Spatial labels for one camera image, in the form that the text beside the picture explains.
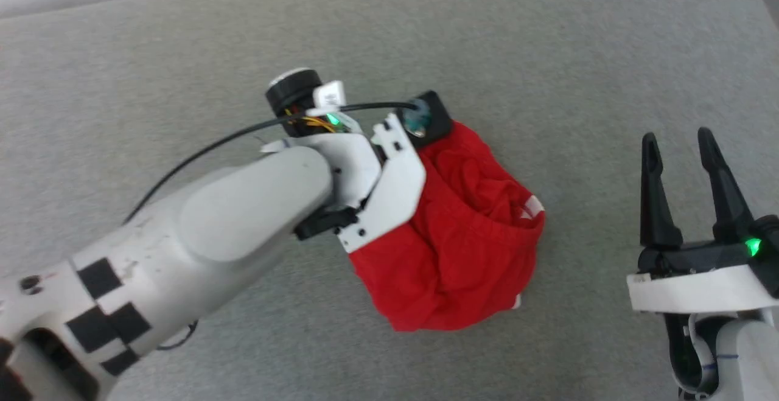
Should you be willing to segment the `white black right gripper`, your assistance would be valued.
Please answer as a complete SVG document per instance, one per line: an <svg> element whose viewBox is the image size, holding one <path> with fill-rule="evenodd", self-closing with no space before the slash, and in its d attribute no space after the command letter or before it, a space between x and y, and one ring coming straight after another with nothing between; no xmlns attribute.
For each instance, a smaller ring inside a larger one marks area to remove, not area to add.
<svg viewBox="0 0 779 401"><path fill-rule="evenodd" d="M707 314L777 306L777 216L754 218L711 129L697 132L710 179L713 240L685 242L665 195L657 138L643 135L638 271L627 277L632 309Z"/></svg>

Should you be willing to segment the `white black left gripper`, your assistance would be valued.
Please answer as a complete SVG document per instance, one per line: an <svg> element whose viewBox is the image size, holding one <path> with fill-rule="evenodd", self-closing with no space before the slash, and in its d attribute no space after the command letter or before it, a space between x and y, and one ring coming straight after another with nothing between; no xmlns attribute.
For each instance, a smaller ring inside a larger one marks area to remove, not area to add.
<svg viewBox="0 0 779 401"><path fill-rule="evenodd" d="M343 83L324 83L312 69L289 70L271 80L265 98L288 134L265 151L314 149L333 176L329 198L296 226L298 239L333 230L343 249L353 253L411 219L426 171L407 137L401 107L388 104L386 118L367 134L350 112L373 104L347 105Z"/></svg>

